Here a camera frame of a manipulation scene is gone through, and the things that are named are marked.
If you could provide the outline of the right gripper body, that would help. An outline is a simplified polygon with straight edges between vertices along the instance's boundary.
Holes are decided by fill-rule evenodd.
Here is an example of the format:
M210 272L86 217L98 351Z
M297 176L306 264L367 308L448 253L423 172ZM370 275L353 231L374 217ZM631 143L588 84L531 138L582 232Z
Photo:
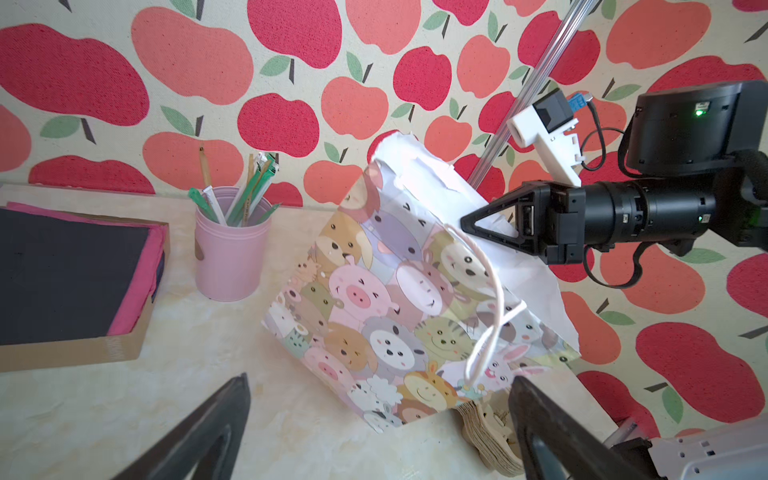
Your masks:
M646 179L568 187L526 182L517 190L523 252L546 264L575 264L587 247L660 244L687 255L715 216L714 193L693 180Z

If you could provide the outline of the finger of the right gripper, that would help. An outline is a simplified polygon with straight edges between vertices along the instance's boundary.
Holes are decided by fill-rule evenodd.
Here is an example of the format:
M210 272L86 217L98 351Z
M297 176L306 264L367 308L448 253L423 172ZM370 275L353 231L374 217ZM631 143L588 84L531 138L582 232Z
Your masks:
M460 219L466 234L526 253L541 255L545 248L545 218L549 205L549 184L524 182Z

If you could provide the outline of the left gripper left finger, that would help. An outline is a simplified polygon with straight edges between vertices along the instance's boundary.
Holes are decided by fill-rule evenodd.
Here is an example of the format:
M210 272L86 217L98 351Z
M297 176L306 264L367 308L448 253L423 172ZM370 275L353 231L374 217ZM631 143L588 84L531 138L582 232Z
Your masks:
M224 383L118 479L229 479L251 406L248 376Z

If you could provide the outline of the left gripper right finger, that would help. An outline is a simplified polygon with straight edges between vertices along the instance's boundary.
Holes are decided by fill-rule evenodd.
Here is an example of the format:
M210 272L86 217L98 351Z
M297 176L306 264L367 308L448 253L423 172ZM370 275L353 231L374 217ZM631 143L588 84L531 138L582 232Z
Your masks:
M645 479L525 377L516 378L508 405L524 474L532 479Z

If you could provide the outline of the cardboard cup carrier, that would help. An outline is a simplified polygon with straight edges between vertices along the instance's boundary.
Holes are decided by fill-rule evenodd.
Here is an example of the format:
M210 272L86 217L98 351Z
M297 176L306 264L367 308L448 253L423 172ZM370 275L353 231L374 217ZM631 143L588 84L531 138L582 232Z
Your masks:
M507 406L497 401L469 401L457 408L462 436L483 464L505 477L524 474L514 423Z

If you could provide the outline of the white paper gift bag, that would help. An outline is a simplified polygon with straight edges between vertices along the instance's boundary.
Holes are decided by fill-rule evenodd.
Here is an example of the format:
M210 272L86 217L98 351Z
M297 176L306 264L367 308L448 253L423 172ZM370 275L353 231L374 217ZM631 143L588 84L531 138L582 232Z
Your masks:
M580 355L552 272L460 232L483 205L450 164L392 133L265 314L283 347L377 432Z

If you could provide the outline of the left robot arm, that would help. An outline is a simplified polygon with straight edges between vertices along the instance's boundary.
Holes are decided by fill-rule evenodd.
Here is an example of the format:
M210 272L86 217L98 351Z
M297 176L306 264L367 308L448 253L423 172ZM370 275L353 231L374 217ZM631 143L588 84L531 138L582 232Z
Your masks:
M228 479L251 404L248 377L231 378L119 473L121 479ZM764 415L675 438L647 439L625 421L599 441L530 380L458 409L464 438L499 470L528 479L764 479Z

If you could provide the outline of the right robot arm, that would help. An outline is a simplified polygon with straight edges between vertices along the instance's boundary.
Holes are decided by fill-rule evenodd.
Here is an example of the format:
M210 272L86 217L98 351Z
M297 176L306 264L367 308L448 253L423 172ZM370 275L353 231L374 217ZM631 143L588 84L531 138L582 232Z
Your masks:
M619 243L683 256L706 232L765 249L766 118L763 80L643 94L617 154L623 181L527 182L465 215L461 228L549 265Z

